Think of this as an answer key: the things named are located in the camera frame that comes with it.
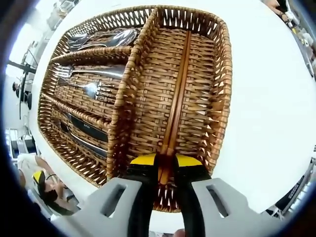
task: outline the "wicker weave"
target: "wicker weave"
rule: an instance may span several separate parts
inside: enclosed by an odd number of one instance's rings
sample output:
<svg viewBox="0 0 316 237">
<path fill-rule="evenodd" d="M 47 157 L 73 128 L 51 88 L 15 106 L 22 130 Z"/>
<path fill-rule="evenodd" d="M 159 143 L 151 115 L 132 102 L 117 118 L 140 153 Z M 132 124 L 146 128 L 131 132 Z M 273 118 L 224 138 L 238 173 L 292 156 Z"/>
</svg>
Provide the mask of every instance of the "wicker weave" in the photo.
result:
<svg viewBox="0 0 316 237">
<path fill-rule="evenodd" d="M 125 25 L 112 22 L 123 19 Z M 141 28 L 132 48 L 96 48 L 67 53 L 69 36 L 111 31 L 116 27 Z M 48 69 L 53 70 L 55 64 L 73 64 L 78 68 L 106 67 L 112 59 L 118 63 L 120 58 L 127 64 L 122 80 L 115 84 L 115 99 L 105 104 L 90 101 L 75 88 L 56 87 L 56 78 L 47 70 L 39 106 L 42 132 L 47 130 L 49 116 L 62 119 L 57 110 L 72 113 L 107 131 L 108 144 L 98 144 L 78 131 L 77 135 L 100 147 L 107 147 L 106 170 L 110 179 L 124 174 L 137 156 L 160 153 L 165 136 L 171 134 L 167 127 L 178 118 L 178 125 L 172 127 L 176 132 L 172 138 L 174 152 L 197 158 L 212 174 L 228 122 L 232 85 L 231 45 L 226 24 L 220 18 L 208 12 L 175 6 L 128 8 L 80 24 L 69 30 L 58 45 Z M 186 66 L 180 72 L 183 60 Z M 183 83 L 179 82 L 181 78 L 184 78 Z M 88 74 L 74 75 L 73 79 L 77 83 L 98 80 Z M 113 83 L 112 79 L 102 80 Z M 178 85 L 182 85 L 180 94 Z M 173 111 L 171 108 L 175 102 L 178 107 Z M 58 107 L 54 107 L 53 115 L 45 110 L 48 104 Z M 90 155 L 98 160 L 95 154 Z M 175 190 L 171 173 L 166 185 L 157 185 L 154 209 L 179 211 Z"/>
</svg>

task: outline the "silverware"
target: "silverware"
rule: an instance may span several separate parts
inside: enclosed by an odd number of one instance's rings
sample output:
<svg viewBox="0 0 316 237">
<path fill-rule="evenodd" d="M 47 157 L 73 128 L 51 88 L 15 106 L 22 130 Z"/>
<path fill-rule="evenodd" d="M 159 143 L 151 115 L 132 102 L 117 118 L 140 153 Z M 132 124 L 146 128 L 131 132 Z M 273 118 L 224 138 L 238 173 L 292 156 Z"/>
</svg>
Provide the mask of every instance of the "silverware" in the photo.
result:
<svg viewBox="0 0 316 237">
<path fill-rule="evenodd" d="M 84 45 L 89 39 L 93 38 L 93 37 L 113 37 L 116 36 L 118 33 L 107 33 L 107 32 L 103 32 L 103 31 L 99 31 L 96 32 L 92 35 L 89 35 L 87 33 L 83 33 L 83 34 L 78 34 L 78 35 L 74 35 L 71 36 L 68 39 L 68 45 Z"/>
<path fill-rule="evenodd" d="M 90 73 L 121 80 L 124 70 L 125 66 L 119 65 L 107 69 L 74 69 L 72 66 L 58 66 L 52 71 L 61 78 L 70 78 L 73 73 Z"/>
<path fill-rule="evenodd" d="M 77 44 L 69 42 L 69 49 L 71 52 L 79 51 L 82 49 L 100 46 L 100 47 L 113 47 L 113 46 L 125 46 L 129 45 L 137 36 L 137 31 L 135 29 L 125 30 L 123 32 L 118 33 L 111 40 L 107 42 L 98 42 L 98 43 L 90 43 L 90 44 Z"/>
<path fill-rule="evenodd" d="M 108 152 L 100 147 L 96 147 L 94 145 L 92 145 L 91 143 L 88 143 L 84 140 L 82 140 L 81 138 L 77 137 L 76 135 L 74 135 L 68 128 L 68 126 L 66 124 L 64 124 L 62 121 L 59 121 L 59 125 L 60 128 L 62 129 L 63 132 L 69 134 L 76 142 L 78 142 L 81 145 L 84 145 L 86 148 L 92 150 L 93 152 L 95 152 L 96 154 L 106 158 L 108 155 Z"/>
<path fill-rule="evenodd" d="M 60 86 L 72 86 L 72 87 L 76 87 L 76 88 L 81 88 L 84 90 L 84 92 L 86 93 L 87 96 L 89 96 L 91 99 L 94 99 L 94 100 L 97 99 L 97 95 L 99 94 L 98 92 L 100 91 L 101 86 L 112 87 L 112 88 L 114 87 L 114 85 L 102 84 L 101 82 L 96 82 L 96 81 L 90 82 L 86 85 L 78 85 L 78 84 L 70 83 L 62 78 L 59 78 L 57 84 Z M 105 89 L 104 91 L 105 92 L 112 92 L 111 89 Z"/>
<path fill-rule="evenodd" d="M 70 113 L 63 113 L 63 114 L 80 131 L 84 132 L 85 134 L 87 134 L 90 137 L 93 137 L 93 138 L 95 138 L 97 140 L 100 140 L 100 141 L 103 141 L 103 142 L 108 142 L 108 135 L 104 131 L 102 131 L 102 130 L 100 130 L 100 129 L 98 129 L 98 128 L 96 128 L 96 127 L 94 127 L 94 126 L 82 121 L 81 119 L 73 116 Z"/>
</svg>

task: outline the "white table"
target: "white table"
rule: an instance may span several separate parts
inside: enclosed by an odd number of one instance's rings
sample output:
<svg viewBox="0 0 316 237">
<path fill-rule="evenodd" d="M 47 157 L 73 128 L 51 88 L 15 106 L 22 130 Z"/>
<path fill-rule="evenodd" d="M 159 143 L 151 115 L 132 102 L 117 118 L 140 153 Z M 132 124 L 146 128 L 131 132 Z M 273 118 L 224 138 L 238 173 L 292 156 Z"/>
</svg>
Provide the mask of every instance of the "white table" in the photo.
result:
<svg viewBox="0 0 316 237">
<path fill-rule="evenodd" d="M 106 11 L 169 4 L 212 12 L 228 26 L 233 55 L 231 114 L 213 177 L 244 194 L 260 213 L 282 198 L 306 171 L 316 144 L 316 83 L 291 32 L 258 0 L 82 0 L 60 24 L 39 62 L 30 129 L 49 165 L 84 201 L 96 188 L 73 172 L 41 135 L 37 121 L 41 83 L 52 52 L 70 27 Z M 151 230 L 171 233 L 181 214 L 154 212 Z"/>
</svg>

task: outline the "wall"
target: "wall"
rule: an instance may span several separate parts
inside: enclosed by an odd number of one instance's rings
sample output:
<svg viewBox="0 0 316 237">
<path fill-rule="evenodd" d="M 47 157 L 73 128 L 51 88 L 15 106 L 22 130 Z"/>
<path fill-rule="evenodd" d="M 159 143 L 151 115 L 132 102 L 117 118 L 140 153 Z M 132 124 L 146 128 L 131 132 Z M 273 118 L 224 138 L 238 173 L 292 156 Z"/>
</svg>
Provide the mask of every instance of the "wall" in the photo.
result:
<svg viewBox="0 0 316 237">
<path fill-rule="evenodd" d="M 6 77 L 4 83 L 4 95 L 3 95 L 3 117 L 4 117 L 4 127 L 12 129 L 23 128 L 26 119 L 23 117 L 19 118 L 19 99 L 16 97 L 15 92 L 12 90 L 13 82 L 19 83 L 19 80 L 12 77 Z M 28 107 L 26 104 L 22 103 L 21 113 L 27 115 Z"/>
</svg>

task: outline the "wicker basket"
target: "wicker basket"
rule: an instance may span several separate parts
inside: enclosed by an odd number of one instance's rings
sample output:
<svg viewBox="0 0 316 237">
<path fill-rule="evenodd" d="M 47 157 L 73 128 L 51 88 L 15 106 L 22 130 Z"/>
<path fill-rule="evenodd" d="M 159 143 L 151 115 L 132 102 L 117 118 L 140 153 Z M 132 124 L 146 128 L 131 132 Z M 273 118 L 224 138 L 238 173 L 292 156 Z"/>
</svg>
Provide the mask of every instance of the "wicker basket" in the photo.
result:
<svg viewBox="0 0 316 237">
<path fill-rule="evenodd" d="M 71 35 L 130 27 L 141 29 L 132 48 L 68 52 L 66 42 Z M 56 64 L 106 67 L 113 61 L 126 63 L 126 67 L 122 80 L 115 84 L 111 104 L 89 101 L 72 88 L 61 91 L 50 71 Z M 48 141 L 52 139 L 47 132 L 48 121 L 61 119 L 56 111 L 64 110 L 108 133 L 109 142 L 103 144 L 108 150 L 106 164 L 95 154 L 80 151 L 106 166 L 108 179 L 124 174 L 137 156 L 164 153 L 165 148 L 197 158 L 212 174 L 228 121 L 232 85 L 231 45 L 226 24 L 220 18 L 175 6 L 140 6 L 109 12 L 65 33 L 48 69 L 39 105 L 39 124 Z M 96 79 L 91 75 L 75 77 L 79 83 Z M 112 79 L 102 80 L 113 83 Z M 50 129 L 59 132 L 57 127 Z M 174 188 L 171 173 L 166 185 L 157 185 L 155 210 L 179 211 Z"/>
</svg>

